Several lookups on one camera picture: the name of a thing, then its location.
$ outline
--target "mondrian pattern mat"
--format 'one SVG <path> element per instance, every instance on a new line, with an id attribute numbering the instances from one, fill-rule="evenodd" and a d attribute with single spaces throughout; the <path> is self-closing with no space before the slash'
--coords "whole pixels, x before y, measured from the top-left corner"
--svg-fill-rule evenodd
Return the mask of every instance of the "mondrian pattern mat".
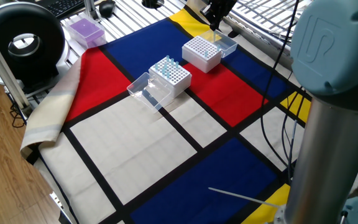
<path id="1" fill-rule="evenodd" d="M 21 153 L 52 186 L 73 223 L 273 220 L 276 209 L 208 187 L 286 203 L 287 168 L 268 147 L 260 125 L 271 68 L 240 46 L 209 73 L 182 60 L 183 44 L 208 29 L 185 7 L 89 49 L 34 111 Z M 126 87 L 166 55 L 191 72 L 191 86 L 151 113 Z M 297 120 L 296 161 L 310 102 L 310 95 L 273 74 L 264 123 L 283 159 L 284 116 L 289 115 L 289 132 Z"/>

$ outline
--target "white square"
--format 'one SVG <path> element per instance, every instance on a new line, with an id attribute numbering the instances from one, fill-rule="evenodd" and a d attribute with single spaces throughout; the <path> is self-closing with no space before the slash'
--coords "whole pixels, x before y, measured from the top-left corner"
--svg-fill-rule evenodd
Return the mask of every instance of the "white square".
<path id="1" fill-rule="evenodd" d="M 273 148 L 277 151 L 278 155 L 286 162 L 287 158 L 283 150 L 281 132 L 284 121 L 285 113 L 278 108 L 271 109 L 264 115 L 264 127 L 267 139 L 270 141 Z M 290 117 L 287 118 L 285 123 L 285 129 L 287 130 L 288 137 L 291 139 L 294 127 L 294 120 Z M 299 124 L 296 125 L 295 140 L 293 143 L 292 161 L 298 158 L 300 146 L 303 139 L 304 129 Z M 263 155 L 265 155 L 277 168 L 281 171 L 286 169 L 286 166 L 277 158 L 274 152 L 267 144 L 260 127 L 260 118 L 253 122 L 250 126 L 241 131 L 241 135 L 248 140 L 255 148 L 257 148 Z M 284 144 L 287 149 L 287 153 L 290 150 L 290 144 L 287 137 L 284 135 Z"/>
<path id="2" fill-rule="evenodd" d="M 39 149 L 80 223 L 99 223 L 116 211 L 63 133 Z"/>
<path id="3" fill-rule="evenodd" d="M 71 130 L 123 204 L 196 153 L 165 118 L 130 96 Z"/>
<path id="4" fill-rule="evenodd" d="M 205 147 L 226 130 L 187 93 L 182 93 L 166 107 L 176 121 L 201 145 Z"/>

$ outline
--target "metal frame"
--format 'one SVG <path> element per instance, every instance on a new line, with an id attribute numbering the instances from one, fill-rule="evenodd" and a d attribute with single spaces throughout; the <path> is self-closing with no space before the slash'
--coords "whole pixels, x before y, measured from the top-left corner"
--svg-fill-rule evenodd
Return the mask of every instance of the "metal frame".
<path id="1" fill-rule="evenodd" d="M 25 97 L 19 84 L 17 84 L 17 81 L 11 69 L 8 67 L 1 52 L 0 52 L 0 76 L 4 81 L 4 84 L 11 92 L 12 97 L 14 98 L 14 101 L 17 103 L 18 107 L 23 111 L 24 114 L 26 115 L 31 114 L 32 109 L 30 107 L 30 103 L 28 99 Z"/>

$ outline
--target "black mouse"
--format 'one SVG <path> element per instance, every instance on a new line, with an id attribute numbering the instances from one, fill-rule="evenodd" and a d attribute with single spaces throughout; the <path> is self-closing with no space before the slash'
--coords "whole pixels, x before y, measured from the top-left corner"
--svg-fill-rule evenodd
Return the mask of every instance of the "black mouse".
<path id="1" fill-rule="evenodd" d="M 116 7 L 116 2 L 113 0 L 106 0 L 99 4 L 99 12 L 103 18 L 110 18 L 112 15 L 112 11 Z"/>

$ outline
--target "black cable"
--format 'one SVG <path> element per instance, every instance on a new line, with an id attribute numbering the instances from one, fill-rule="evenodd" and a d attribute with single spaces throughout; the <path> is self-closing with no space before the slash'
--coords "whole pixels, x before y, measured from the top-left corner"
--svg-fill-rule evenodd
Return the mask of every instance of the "black cable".
<path id="1" fill-rule="evenodd" d="M 294 99 L 292 100 L 292 102 L 294 102 L 294 100 L 297 97 L 298 93 L 299 92 L 296 93 L 296 95 L 295 95 Z M 302 105 L 303 105 L 303 101 L 305 99 L 305 94 L 306 94 L 306 90 L 302 94 L 302 99 L 301 99 L 301 102 L 299 104 L 298 111 L 296 112 L 296 118 L 299 117 L 299 114 L 300 114 L 300 111 L 301 111 L 301 108 L 302 108 Z M 284 122 L 283 122 L 283 129 L 284 130 L 285 130 L 285 123 L 287 122 L 287 118 L 288 118 L 288 113 L 284 117 Z M 297 122 L 298 122 L 298 120 L 296 119 L 295 123 L 294 123 L 294 128 L 293 128 L 293 136 L 292 136 L 292 140 L 291 140 L 291 143 L 290 143 L 290 152 L 289 152 L 289 156 L 288 156 L 287 172 L 288 172 L 288 183 L 289 184 L 291 184 L 291 176 L 292 176 L 292 173 L 293 173 L 291 170 L 294 170 L 294 167 L 292 166 L 292 151 L 293 151 L 293 143 L 294 143 L 294 140 L 295 140 L 295 128 L 296 128 Z"/>
<path id="2" fill-rule="evenodd" d="M 295 6 L 294 6 L 294 10 L 293 10 L 293 13 L 292 13 L 292 16 L 291 16 L 291 21 L 290 21 L 290 27 L 292 26 L 293 24 L 293 21 L 295 20 L 295 15 L 296 15 L 296 10 L 298 9 L 298 5 L 299 5 L 299 0 L 296 0 L 296 3 L 295 3 Z M 285 48 L 285 45 L 287 44 L 288 42 L 288 39 L 289 39 L 289 36 L 290 36 L 290 33 L 291 33 L 291 29 L 288 29 L 287 30 L 287 34 L 285 36 L 285 40 L 284 40 L 284 43 L 283 43 L 283 46 L 280 50 L 280 52 L 278 53 L 278 56 L 277 56 L 277 59 L 274 63 L 274 66 L 272 68 L 272 72 L 270 74 L 270 77 L 269 77 L 269 80 L 267 82 L 267 86 L 266 86 L 266 90 L 264 92 L 264 95 L 263 95 L 263 98 L 262 98 L 262 106 L 260 107 L 260 112 L 262 113 L 261 117 L 260 117 L 260 126 L 262 128 L 262 134 L 264 135 L 264 138 L 266 140 L 266 143 L 268 144 L 268 146 L 271 148 L 271 150 L 274 152 L 274 154 L 278 157 L 278 159 L 284 164 L 284 165 L 288 165 L 281 157 L 280 155 L 278 155 L 277 151 L 274 149 L 274 147 L 272 146 L 272 144 L 270 143 L 270 141 L 267 139 L 267 136 L 266 136 L 266 132 L 265 132 L 265 127 L 264 127 L 264 104 L 265 104 L 265 100 L 266 100 L 266 96 L 267 96 L 267 92 L 269 90 L 269 86 L 270 86 L 270 83 L 272 82 L 272 78 L 273 78 L 273 73 L 275 72 L 275 69 L 278 65 L 278 62 L 280 61 L 280 58 L 284 52 L 284 48 Z"/>
<path id="3" fill-rule="evenodd" d="M 288 109 L 288 111 L 285 114 L 282 130 L 281 130 L 281 142 L 283 144 L 283 150 L 284 150 L 285 157 L 287 158 L 288 161 L 290 160 L 290 158 L 289 158 L 289 156 L 287 154 L 287 149 L 285 148 L 284 133 L 287 135 L 288 143 L 289 143 L 290 146 L 291 146 L 291 141 L 290 141 L 290 138 L 288 137 L 287 130 L 285 129 L 285 123 L 287 122 L 288 113 L 290 113 L 290 108 L 291 108 L 292 104 L 295 102 L 295 99 L 298 96 L 298 94 L 299 94 L 298 92 L 295 94 L 294 98 L 291 100 L 291 103 L 289 103 L 289 100 L 288 100 L 288 97 L 287 97 L 287 103 L 288 103 L 287 104 L 287 106 L 288 106 L 287 109 Z"/>

